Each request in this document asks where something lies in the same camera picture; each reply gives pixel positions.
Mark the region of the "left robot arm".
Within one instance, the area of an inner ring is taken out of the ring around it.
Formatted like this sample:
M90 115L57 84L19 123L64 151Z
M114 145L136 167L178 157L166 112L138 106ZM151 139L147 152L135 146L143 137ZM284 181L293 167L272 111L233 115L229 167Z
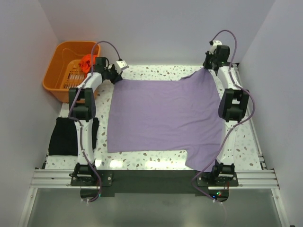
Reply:
M112 84L121 81L123 70L128 67L121 57L110 63L106 57L96 57L86 78L77 87L69 89L68 118L74 121L77 135L78 161L70 174L72 186L100 184L95 166L93 125L97 123L94 92L105 80Z

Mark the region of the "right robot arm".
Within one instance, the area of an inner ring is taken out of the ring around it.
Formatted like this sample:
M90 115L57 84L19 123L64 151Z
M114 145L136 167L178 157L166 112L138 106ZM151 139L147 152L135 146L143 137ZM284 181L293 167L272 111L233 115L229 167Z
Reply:
M218 115L224 120L223 144L210 172L203 172L197 177L197 186L237 186L235 173L235 141L237 130L233 126L240 123L246 115L249 94L243 91L237 80L235 69L228 62L230 48L220 41L210 42L203 66L212 70L224 88Z

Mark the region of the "purple t shirt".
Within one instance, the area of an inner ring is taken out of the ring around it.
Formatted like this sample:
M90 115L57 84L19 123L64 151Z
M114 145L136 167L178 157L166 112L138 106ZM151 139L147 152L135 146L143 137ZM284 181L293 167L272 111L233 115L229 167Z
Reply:
M208 172L222 143L219 103L214 78L205 69L175 81L124 79L113 90L107 150L185 150L187 167Z

